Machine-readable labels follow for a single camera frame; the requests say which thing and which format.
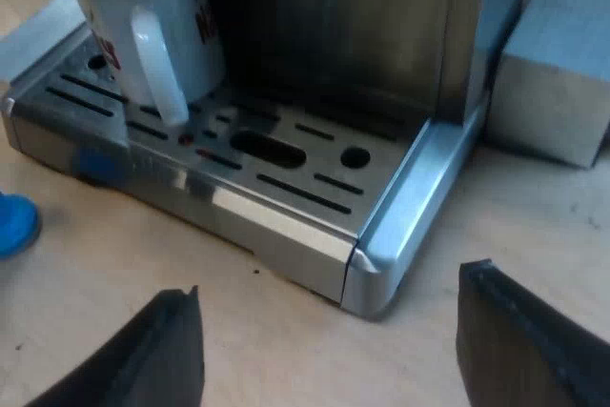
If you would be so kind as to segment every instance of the red text on mug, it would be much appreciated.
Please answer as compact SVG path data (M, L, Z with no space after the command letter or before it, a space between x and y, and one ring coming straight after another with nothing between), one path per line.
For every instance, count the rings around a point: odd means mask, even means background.
M113 66L118 71L121 70L121 64L118 62L118 57L116 57L116 52L114 51L114 45L110 40L106 40L98 35L95 35L97 39L97 43L99 43L99 47L102 49L104 53L104 57L109 62L111 66Z
M194 19L197 23L197 28L199 29L201 41L205 45L208 40L216 37L218 34L218 27L216 26L216 22L212 16L212 9L210 9L210 5L206 1L204 7L201 5L201 1L202 0L195 0L195 2L199 4L199 11L195 13Z

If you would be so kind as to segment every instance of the black object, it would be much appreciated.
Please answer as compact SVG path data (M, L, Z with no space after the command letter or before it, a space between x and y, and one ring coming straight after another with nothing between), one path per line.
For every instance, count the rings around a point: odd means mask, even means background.
M28 407L199 407L203 384L197 289L163 291Z
M610 346L489 260L459 270L457 362L473 407L610 406Z

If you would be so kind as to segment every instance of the mug handle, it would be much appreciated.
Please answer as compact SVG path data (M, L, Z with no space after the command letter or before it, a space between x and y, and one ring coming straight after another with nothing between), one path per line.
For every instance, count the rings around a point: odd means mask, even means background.
M189 108L178 84L156 14L141 6L132 11L132 32L142 70L161 119L168 126L189 120Z

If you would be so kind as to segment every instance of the wooden surface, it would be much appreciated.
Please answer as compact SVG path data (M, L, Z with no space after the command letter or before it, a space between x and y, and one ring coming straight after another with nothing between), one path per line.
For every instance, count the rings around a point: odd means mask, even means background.
M458 266L484 257L610 340L608 148L585 172L478 147L394 307L366 322L226 241L38 165L1 129L0 190L43 219L35 245L0 262L2 407L44 391L160 289L194 284L214 407L468 405Z

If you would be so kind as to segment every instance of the espresso machine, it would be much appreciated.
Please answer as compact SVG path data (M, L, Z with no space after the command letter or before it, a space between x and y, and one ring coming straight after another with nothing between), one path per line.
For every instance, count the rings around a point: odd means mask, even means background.
M229 76L168 129L53 0L0 43L10 144L379 314L478 138L520 0L211 4Z

